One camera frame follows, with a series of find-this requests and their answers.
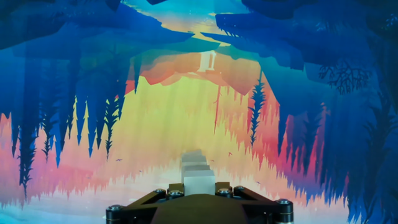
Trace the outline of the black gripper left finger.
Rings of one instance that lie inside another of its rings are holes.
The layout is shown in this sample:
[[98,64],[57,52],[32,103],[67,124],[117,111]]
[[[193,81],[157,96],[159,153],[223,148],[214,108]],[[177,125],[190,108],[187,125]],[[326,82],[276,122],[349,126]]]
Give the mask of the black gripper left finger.
[[169,184],[167,190],[155,189],[129,205],[110,205],[106,208],[106,224],[137,223],[152,218],[160,203],[184,196],[182,183]]

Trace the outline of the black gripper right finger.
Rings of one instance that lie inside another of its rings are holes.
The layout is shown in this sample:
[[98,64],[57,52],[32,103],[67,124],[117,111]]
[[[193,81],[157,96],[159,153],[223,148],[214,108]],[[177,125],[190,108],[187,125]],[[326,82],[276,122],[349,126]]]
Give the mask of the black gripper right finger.
[[248,223],[294,224],[294,205],[286,198],[271,200],[253,190],[229,182],[216,182],[215,195],[238,202]]

